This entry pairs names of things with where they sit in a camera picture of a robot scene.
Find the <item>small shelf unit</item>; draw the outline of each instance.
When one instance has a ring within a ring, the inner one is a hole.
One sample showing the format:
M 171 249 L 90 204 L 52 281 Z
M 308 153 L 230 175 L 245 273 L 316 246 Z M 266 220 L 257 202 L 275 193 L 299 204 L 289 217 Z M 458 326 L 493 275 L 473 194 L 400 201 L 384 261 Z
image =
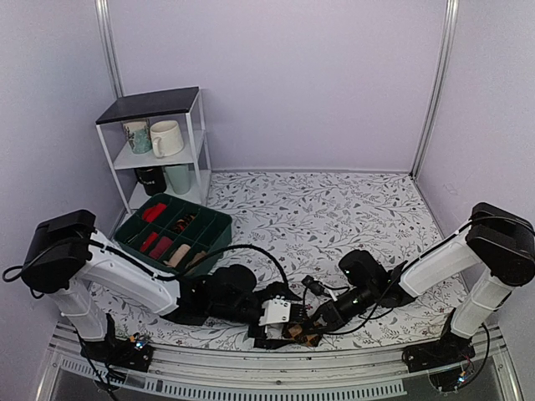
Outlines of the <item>small shelf unit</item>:
M 195 109 L 198 110 L 200 129 L 193 128 L 192 112 Z M 112 159 L 102 132 L 102 125 L 169 114 L 183 115 L 186 120 L 187 135 L 186 133 L 182 135 L 184 149 L 179 153 L 162 158 L 155 157 L 152 151 L 142 155 L 136 155 L 132 152 L 130 145 L 125 139 L 125 145 L 115 159 Z M 143 185 L 140 183 L 137 183 L 133 193 L 127 196 L 117 176 L 117 170 L 136 169 L 153 165 L 193 165 L 193 170 L 190 171 L 190 190 L 183 195 L 177 195 L 172 190 L 169 182 L 167 182 L 166 194 L 200 205 L 206 204 L 208 191 L 210 190 L 211 161 L 208 151 L 202 96 L 198 87 L 161 90 L 118 98 L 95 123 L 100 143 L 110 165 L 111 174 L 114 177 L 117 190 L 129 215 L 132 214 L 132 211 L 139 209 L 150 197 L 145 193 Z M 203 149 L 206 158 L 205 170 L 201 170 L 199 166 L 199 159 Z

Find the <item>white shelf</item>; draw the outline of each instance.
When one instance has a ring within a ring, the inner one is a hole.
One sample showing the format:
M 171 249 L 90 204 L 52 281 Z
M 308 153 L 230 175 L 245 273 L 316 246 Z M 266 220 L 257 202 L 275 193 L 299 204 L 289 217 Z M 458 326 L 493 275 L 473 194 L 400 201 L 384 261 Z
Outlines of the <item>white shelf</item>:
M 116 170 L 125 170 L 125 169 L 135 169 L 137 167 L 150 167 L 152 165 L 185 165 L 188 163 L 193 163 L 194 160 L 199 159 L 199 154 L 202 149 L 202 142 L 205 140 L 206 131 L 204 130 L 195 130 L 193 131 L 193 138 L 195 140 L 195 149 L 196 157 L 193 158 L 190 146 L 190 137 L 187 132 L 182 133 L 182 138 L 184 138 L 184 149 L 178 152 L 176 155 L 162 157 L 158 159 L 154 156 L 152 150 L 142 154 L 136 155 L 132 153 L 132 149 L 128 142 L 125 143 L 123 149 L 119 155 L 115 158 L 114 168 Z
M 190 171 L 190 175 L 191 175 L 191 188 L 189 192 L 185 193 L 184 195 L 177 195 L 173 191 L 173 188 L 171 184 L 169 183 L 169 181 L 167 181 L 166 194 L 175 196 L 177 198 L 181 198 L 184 201 L 197 203 L 199 205 L 205 205 L 206 198 L 208 197 L 208 188 L 210 187 L 211 171 L 201 170 L 201 185 L 197 184 L 195 171 Z M 204 194 L 203 197 L 201 197 L 201 193 L 199 192 L 199 186 L 202 189 L 202 194 Z M 135 186 L 134 193 L 132 193 L 132 196 L 130 197 L 130 202 L 129 202 L 130 209 L 132 210 L 139 209 L 149 199 L 150 199 L 150 196 L 148 196 L 145 193 L 145 189 L 143 188 L 143 185 L 138 183 Z

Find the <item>black mug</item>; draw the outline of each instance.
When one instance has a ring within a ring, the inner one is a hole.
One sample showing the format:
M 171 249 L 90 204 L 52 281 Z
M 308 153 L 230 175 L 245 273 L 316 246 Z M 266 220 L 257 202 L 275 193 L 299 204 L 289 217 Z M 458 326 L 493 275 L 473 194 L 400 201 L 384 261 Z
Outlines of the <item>black mug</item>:
M 140 167 L 135 169 L 135 176 L 148 196 L 160 194 L 167 189 L 164 170 L 161 167 Z

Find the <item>teal patterned mug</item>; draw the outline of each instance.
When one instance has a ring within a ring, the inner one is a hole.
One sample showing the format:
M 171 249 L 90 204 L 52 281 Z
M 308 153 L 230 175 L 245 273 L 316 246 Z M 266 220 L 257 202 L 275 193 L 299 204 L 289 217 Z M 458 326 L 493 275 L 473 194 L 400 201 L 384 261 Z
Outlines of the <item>teal patterned mug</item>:
M 149 120 L 138 119 L 123 123 L 126 140 L 132 148 L 132 152 L 140 155 L 152 149 L 150 141 Z

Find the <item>cup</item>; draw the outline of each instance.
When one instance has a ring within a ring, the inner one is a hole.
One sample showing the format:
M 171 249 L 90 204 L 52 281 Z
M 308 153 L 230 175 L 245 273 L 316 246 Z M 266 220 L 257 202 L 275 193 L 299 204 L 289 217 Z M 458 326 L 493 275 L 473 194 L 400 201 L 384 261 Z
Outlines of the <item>cup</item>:
M 174 120 L 160 121 L 150 127 L 152 150 L 156 157 L 175 155 L 184 149 L 181 129 Z
M 166 173 L 171 187 L 177 195 L 183 195 L 190 190 L 191 180 L 188 165 L 167 166 Z
M 123 131 L 133 153 L 141 155 L 152 149 L 149 121 L 147 119 L 123 123 Z
M 160 194 L 167 189 L 166 178 L 161 167 L 140 167 L 135 169 L 135 176 L 148 196 Z

